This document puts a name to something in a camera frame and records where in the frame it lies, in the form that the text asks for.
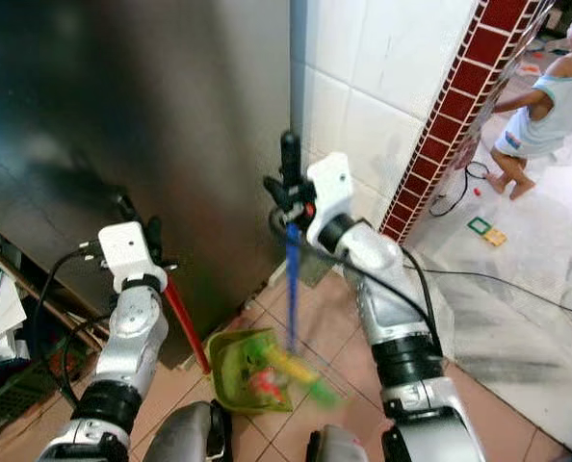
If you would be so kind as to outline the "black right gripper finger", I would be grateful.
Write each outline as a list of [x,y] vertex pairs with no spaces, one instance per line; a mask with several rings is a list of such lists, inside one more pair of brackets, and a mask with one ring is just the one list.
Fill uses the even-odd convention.
[[271,176],[264,176],[261,180],[273,200],[274,207],[282,213],[291,213],[295,210],[295,188]]
[[280,137],[281,182],[286,189],[299,188],[304,182],[302,141],[294,131],[285,131]]

